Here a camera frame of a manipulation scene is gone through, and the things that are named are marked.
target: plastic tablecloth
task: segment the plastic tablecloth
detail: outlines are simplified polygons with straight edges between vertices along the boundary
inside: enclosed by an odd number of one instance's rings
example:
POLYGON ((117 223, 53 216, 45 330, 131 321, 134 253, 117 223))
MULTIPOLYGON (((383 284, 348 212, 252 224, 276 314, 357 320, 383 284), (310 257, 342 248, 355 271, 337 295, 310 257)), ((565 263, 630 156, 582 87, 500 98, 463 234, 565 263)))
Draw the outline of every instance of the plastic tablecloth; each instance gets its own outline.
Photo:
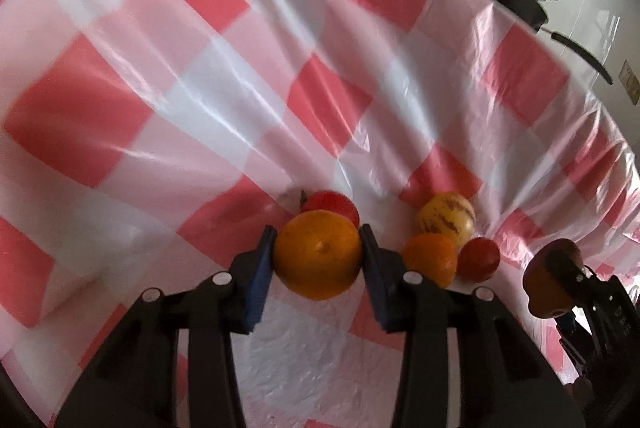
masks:
MULTIPOLYGON (((2 0, 0 356, 52 424, 146 287, 190 289, 296 214, 353 198, 382 246, 456 190, 502 250, 489 285, 563 379, 520 286, 568 237, 640 273, 640 180, 596 98, 491 0, 2 0)), ((254 427, 386 427, 402 336, 360 278, 321 303, 274 279, 234 338, 254 427)), ((178 411, 186 426, 186 346, 178 411)))

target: pink and white checkered pattern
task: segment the pink and white checkered pattern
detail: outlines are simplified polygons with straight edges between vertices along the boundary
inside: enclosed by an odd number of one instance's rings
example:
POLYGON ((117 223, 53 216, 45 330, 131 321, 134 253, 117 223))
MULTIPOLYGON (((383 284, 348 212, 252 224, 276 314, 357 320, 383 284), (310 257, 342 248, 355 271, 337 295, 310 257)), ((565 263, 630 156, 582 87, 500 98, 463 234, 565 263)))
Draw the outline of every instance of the pink and white checkered pattern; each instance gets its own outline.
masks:
MULTIPOLYGON (((532 251, 640 273, 630 149, 490 0, 2 0, 0 28, 0 356, 45 423, 144 288, 228 267, 301 188, 349 195, 389 248, 434 193, 470 198, 491 285, 564 377, 517 291, 532 251)), ((274 280, 234 349, 250 426, 389 424, 402 336, 361 280, 323 303, 274 280)))

